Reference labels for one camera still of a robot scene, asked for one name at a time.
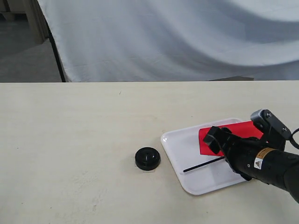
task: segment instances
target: black stick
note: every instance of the black stick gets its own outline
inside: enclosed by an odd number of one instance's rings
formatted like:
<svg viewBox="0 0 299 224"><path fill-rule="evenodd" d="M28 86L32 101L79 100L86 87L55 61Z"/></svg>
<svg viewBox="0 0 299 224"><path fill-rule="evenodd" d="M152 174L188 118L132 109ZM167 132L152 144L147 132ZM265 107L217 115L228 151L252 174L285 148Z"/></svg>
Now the black stick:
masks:
<svg viewBox="0 0 299 224"><path fill-rule="evenodd" d="M194 170L194 169L196 169L196 168L203 167L203 166L208 165L208 164L210 164L210 163L213 163L213 162L216 162L216 161L219 161L219 160L223 160L224 158L225 158L225 157L222 156L222 157L219 157L219 158L217 158L217 159L210 160L210 161L208 161L208 162L204 162L204 163L199 164L199 165L197 165L197 166L195 166L195 167L190 167L190 168L188 168L188 169L185 169L183 172L185 173L185 172Z"/></svg>

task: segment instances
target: white tray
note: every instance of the white tray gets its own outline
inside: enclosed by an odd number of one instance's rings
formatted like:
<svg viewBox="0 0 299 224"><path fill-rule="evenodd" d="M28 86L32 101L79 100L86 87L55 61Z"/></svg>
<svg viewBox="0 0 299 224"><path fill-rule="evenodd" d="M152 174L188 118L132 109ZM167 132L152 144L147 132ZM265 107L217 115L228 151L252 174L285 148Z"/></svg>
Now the white tray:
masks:
<svg viewBox="0 0 299 224"><path fill-rule="evenodd" d="M161 143L185 191L192 195L202 195L245 181L239 174L232 171L225 160L183 173L184 169L218 158L218 156L199 153L199 129L240 122L242 120L230 118L162 135Z"/></svg>

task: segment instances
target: yellow label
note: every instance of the yellow label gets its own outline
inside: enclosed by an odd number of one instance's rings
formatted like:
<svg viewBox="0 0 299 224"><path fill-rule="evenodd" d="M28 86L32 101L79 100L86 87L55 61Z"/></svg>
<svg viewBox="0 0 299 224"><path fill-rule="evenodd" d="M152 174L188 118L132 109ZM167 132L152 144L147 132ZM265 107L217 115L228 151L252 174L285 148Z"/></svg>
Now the yellow label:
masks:
<svg viewBox="0 0 299 224"><path fill-rule="evenodd" d="M256 157L259 158L259 159L264 159L265 156L266 156L269 152L272 152L273 150L276 150L276 149L273 149L273 148L264 148L263 150L261 150L261 151L256 155Z"/></svg>

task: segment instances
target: warning label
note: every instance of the warning label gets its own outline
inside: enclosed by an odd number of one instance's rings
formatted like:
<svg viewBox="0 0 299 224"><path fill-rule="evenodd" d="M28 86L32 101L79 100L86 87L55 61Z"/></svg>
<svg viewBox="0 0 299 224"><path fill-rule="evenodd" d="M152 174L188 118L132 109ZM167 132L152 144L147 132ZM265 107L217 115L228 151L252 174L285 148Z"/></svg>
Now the warning label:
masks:
<svg viewBox="0 0 299 224"><path fill-rule="evenodd" d="M254 168L257 169L262 169L262 164L263 164L263 159L265 158L265 156L273 151L275 149L273 148L264 148L262 149L257 155L256 155L256 159L254 160Z"/></svg>

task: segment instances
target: black pole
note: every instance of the black pole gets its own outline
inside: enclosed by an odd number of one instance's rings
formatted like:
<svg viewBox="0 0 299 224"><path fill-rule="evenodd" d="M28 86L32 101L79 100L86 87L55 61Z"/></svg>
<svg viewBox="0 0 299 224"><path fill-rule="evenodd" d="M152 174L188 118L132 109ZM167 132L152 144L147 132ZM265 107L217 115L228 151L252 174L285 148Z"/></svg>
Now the black pole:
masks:
<svg viewBox="0 0 299 224"><path fill-rule="evenodd" d="M57 64L57 67L58 67L58 70L59 70L61 81L63 83L65 83L66 80L65 80L65 77L64 77L64 70L62 68L62 64L61 64L61 61L60 61L60 58L59 58L57 46L55 44L55 40L54 40L53 35L51 33L51 30L48 26L48 23L47 23L47 28L48 28L48 32L49 32L49 40L50 40L50 43L51 43L51 46L52 46L52 49L53 49L53 53L54 53L54 56L55 56L55 60L56 60L56 64Z"/></svg>

